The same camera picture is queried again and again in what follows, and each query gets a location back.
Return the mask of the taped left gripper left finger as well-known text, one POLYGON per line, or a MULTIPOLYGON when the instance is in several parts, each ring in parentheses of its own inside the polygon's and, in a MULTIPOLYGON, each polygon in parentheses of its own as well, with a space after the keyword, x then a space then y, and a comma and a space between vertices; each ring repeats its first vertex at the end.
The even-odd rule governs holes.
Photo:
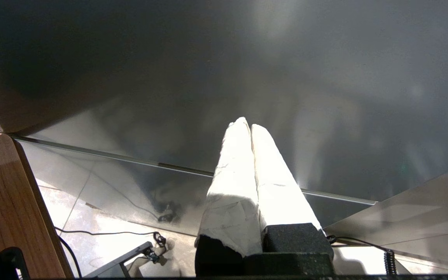
POLYGON ((258 193, 245 117, 229 124, 194 243, 197 277, 243 275, 247 257, 263 252, 258 193))

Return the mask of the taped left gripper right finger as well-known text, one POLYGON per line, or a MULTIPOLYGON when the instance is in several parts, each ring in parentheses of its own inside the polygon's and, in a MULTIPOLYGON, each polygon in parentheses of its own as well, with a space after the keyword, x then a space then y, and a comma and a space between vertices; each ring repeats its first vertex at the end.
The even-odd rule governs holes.
POLYGON ((334 251, 271 134, 251 128, 262 252, 244 259, 247 275, 334 275, 334 251))

